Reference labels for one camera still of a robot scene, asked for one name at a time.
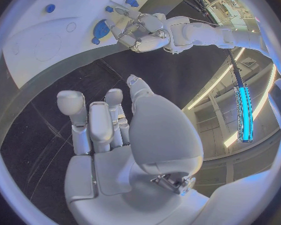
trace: robotic arm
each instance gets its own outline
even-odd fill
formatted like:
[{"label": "robotic arm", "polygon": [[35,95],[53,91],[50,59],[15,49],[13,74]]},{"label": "robotic arm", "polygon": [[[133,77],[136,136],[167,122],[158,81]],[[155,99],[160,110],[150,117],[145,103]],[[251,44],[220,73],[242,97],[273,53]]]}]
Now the robotic arm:
[{"label": "robotic arm", "polygon": [[[106,20],[106,25],[120,43],[137,53],[163,47],[167,52],[178,54],[194,45],[216,45],[222,49],[234,47],[254,49],[269,57],[261,34],[257,32],[236,31],[226,26],[212,27],[202,22],[190,23],[189,18],[185,16],[166,19],[162,13],[151,15],[119,7],[115,11],[131,18],[130,24],[124,32],[111,20]],[[138,29],[150,34],[134,38],[132,33]]]}]

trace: robotic hand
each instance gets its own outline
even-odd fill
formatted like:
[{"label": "robotic hand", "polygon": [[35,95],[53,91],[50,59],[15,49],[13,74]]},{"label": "robotic hand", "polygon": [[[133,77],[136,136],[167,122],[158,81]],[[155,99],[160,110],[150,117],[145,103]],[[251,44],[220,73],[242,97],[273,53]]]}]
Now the robotic hand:
[{"label": "robotic hand", "polygon": [[[115,11],[131,18],[128,27],[122,32],[111,20],[106,20],[106,25],[120,43],[137,53],[163,47],[166,52],[178,54],[193,45],[216,45],[222,49],[254,49],[270,57],[261,34],[257,32],[236,31],[226,26],[212,27],[202,22],[190,23],[190,19],[185,16],[166,19],[162,13],[151,15],[119,7]],[[151,34],[139,38],[131,36],[138,29]]]}]

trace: white robotic arm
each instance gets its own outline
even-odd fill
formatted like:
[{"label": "white robotic arm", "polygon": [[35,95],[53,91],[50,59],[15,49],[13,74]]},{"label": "white robotic arm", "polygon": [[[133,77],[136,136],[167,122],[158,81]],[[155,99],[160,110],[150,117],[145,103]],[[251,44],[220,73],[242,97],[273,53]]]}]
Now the white robotic arm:
[{"label": "white robotic arm", "polygon": [[[162,13],[151,15],[118,7],[115,11],[131,18],[130,25],[122,32],[112,21],[106,20],[105,23],[119,42],[137,53],[163,47],[167,52],[178,54],[193,45],[216,45],[223,49],[254,49],[269,57],[261,34],[257,32],[236,31],[226,26],[212,27],[202,22],[190,23],[190,19],[185,16],[166,19]],[[131,35],[137,29],[151,34],[134,38]]]}]

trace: black floor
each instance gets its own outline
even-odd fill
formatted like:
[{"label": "black floor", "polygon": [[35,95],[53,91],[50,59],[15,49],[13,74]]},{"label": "black floor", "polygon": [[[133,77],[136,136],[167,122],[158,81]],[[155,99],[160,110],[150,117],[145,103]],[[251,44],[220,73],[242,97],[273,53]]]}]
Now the black floor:
[{"label": "black floor", "polygon": [[[205,20],[184,2],[167,17],[178,15]],[[9,172],[44,214],[61,225],[76,224],[64,195],[65,174],[74,155],[71,123],[57,107],[57,93],[81,91],[89,105],[102,101],[109,89],[120,88],[130,121],[131,101],[125,82],[130,74],[143,78],[156,94],[183,108],[225,59],[225,52],[215,46],[195,46],[174,55],[162,49],[146,53],[127,50],[76,69],[42,91],[15,119],[1,147]]]}]

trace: blue knob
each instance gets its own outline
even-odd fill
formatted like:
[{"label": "blue knob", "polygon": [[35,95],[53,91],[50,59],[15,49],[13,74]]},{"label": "blue knob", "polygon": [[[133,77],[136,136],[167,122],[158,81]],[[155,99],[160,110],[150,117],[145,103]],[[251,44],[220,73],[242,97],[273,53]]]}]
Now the blue knob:
[{"label": "blue knob", "polygon": [[96,37],[94,37],[94,38],[91,40],[91,42],[92,42],[93,44],[96,44],[96,45],[99,45],[99,44],[100,44],[100,40],[99,40],[98,38],[96,38]]},{"label": "blue knob", "polygon": [[54,4],[49,4],[48,6],[45,7],[45,11],[47,13],[52,13],[55,10],[55,5]]},{"label": "blue knob", "polygon": [[131,7],[134,7],[134,8],[137,8],[139,6],[138,1],[136,1],[136,0],[126,0],[126,3],[130,4]]},{"label": "blue knob", "polygon": [[110,6],[107,6],[107,7],[105,7],[105,11],[109,12],[109,13],[112,13],[114,11],[114,9]]}]

